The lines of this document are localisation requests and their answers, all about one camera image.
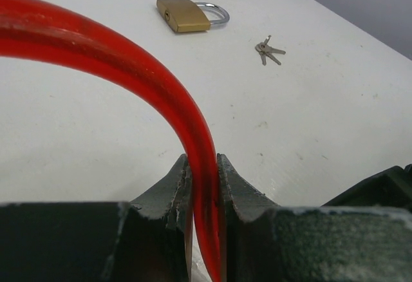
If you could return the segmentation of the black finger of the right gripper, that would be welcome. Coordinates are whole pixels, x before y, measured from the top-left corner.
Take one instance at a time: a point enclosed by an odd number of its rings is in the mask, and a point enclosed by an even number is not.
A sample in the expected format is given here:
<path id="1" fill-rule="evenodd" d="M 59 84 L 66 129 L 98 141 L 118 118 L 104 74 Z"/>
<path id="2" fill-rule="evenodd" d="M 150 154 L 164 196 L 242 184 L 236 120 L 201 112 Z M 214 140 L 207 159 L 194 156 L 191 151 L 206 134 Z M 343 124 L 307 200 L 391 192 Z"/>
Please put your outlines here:
<path id="1" fill-rule="evenodd" d="M 325 206 L 394 207 L 411 210 L 411 165 L 393 166 L 366 178 Z"/>

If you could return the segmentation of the red cable lock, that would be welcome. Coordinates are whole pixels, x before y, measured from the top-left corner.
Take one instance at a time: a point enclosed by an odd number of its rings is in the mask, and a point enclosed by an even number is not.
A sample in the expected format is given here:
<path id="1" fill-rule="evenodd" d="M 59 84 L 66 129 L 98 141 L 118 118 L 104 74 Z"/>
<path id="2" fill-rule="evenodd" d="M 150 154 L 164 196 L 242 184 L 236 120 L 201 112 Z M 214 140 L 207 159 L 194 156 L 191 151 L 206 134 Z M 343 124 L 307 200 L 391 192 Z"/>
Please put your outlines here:
<path id="1" fill-rule="evenodd" d="M 201 255 L 211 279 L 220 281 L 216 151 L 201 111 L 180 81 L 123 35 L 41 0 L 1 0 L 1 55 L 96 75 L 138 95 L 168 121 L 185 149 L 193 175 Z"/>

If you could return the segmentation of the large brass padlock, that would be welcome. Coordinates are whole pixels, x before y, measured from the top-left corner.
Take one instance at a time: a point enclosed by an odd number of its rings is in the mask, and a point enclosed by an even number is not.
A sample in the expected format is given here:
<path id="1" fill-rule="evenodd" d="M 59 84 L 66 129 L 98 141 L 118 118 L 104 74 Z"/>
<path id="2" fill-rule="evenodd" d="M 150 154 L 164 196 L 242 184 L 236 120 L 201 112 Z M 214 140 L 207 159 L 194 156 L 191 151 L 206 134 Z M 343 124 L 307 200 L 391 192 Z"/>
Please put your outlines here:
<path id="1" fill-rule="evenodd" d="M 156 0 L 156 7 L 174 33 L 205 32 L 230 21 L 228 11 L 213 3 Z"/>

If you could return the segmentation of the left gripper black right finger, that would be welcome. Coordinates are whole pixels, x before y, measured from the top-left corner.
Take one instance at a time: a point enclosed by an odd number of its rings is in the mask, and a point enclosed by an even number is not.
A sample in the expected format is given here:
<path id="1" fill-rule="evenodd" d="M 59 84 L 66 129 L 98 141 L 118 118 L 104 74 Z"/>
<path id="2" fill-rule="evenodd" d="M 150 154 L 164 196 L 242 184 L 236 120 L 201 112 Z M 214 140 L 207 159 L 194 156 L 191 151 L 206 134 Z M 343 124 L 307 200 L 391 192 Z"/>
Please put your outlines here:
<path id="1" fill-rule="evenodd" d="M 223 281 L 411 280 L 411 210 L 282 207 L 218 167 Z"/>

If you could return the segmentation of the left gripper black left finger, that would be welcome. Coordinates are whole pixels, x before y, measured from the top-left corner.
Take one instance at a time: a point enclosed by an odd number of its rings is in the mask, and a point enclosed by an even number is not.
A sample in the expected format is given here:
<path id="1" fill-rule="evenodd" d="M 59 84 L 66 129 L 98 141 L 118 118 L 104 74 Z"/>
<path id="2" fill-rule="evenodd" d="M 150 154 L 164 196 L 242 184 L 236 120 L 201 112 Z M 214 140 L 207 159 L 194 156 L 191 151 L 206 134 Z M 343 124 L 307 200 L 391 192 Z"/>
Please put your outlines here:
<path id="1" fill-rule="evenodd" d="M 1 205 L 2 281 L 190 281 L 187 157 L 130 202 Z"/>

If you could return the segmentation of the large padlock keys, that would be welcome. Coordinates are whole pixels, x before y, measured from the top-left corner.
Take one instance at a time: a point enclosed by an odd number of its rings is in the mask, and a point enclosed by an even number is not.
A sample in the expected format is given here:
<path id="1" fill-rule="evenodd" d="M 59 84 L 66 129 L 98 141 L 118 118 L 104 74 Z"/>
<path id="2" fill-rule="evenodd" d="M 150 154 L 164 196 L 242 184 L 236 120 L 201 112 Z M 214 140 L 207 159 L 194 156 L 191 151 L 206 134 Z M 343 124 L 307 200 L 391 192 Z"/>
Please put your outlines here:
<path id="1" fill-rule="evenodd" d="M 262 65 L 266 66 L 267 65 L 267 58 L 275 62 L 277 65 L 281 65 L 281 61 L 279 61 L 276 57 L 275 54 L 279 55 L 285 55 L 286 52 L 284 50 L 280 50 L 277 48 L 273 48 L 269 45 L 269 41 L 271 39 L 271 35 L 268 35 L 267 38 L 258 44 L 255 45 L 255 50 L 259 53 L 261 57 L 261 63 Z"/>

